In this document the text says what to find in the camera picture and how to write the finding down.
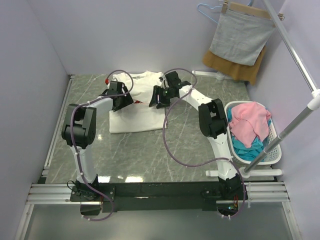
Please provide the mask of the white t-shirt red print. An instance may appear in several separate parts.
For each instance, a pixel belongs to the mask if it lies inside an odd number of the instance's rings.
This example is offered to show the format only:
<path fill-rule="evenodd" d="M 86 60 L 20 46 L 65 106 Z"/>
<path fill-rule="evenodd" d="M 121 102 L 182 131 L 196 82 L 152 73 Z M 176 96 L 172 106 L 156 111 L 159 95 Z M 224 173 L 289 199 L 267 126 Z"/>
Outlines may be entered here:
<path fill-rule="evenodd" d="M 133 103 L 117 111 L 109 112 L 111 134 L 137 133 L 159 130 L 163 127 L 165 110 L 150 107 L 154 86 L 161 86 L 162 72 L 145 71 L 138 74 L 118 73 L 112 79 L 122 82 L 130 89 Z"/>

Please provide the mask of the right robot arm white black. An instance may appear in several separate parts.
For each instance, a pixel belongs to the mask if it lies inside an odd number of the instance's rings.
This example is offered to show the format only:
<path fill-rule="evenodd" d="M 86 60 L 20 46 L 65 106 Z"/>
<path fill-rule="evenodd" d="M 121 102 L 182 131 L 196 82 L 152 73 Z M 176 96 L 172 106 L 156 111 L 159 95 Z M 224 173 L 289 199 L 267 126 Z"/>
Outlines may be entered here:
<path fill-rule="evenodd" d="M 200 132 L 207 138 L 213 150 L 214 159 L 204 162 L 205 165 L 215 162 L 217 164 L 216 176 L 219 180 L 219 193 L 222 198 L 230 200 L 243 194 L 247 197 L 246 186 L 239 168 L 232 160 L 230 152 L 227 128 L 228 119 L 225 114 L 223 103 L 220 99 L 212 99 L 198 90 L 195 85 L 182 81 L 178 70 L 167 71 L 159 78 L 161 84 L 153 87 L 150 107 L 157 109 L 167 108 L 163 121 L 163 128 L 167 125 L 168 116 L 176 105 L 171 100 L 176 98 L 178 102 L 185 101 L 198 112 Z"/>

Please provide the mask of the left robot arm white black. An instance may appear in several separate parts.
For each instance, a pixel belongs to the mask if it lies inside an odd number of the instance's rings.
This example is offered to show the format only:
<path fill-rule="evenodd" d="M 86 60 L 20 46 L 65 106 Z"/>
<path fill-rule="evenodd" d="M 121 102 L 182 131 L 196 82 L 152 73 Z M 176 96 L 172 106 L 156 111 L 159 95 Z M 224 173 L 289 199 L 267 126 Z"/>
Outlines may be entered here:
<path fill-rule="evenodd" d="M 69 104 L 62 125 L 61 136 L 70 147 L 76 166 L 75 196 L 88 201 L 100 195 L 98 174 L 92 158 L 92 144 L 96 137 L 97 116 L 116 112 L 134 103 L 125 83 L 112 80 L 96 99 L 84 104 Z"/>

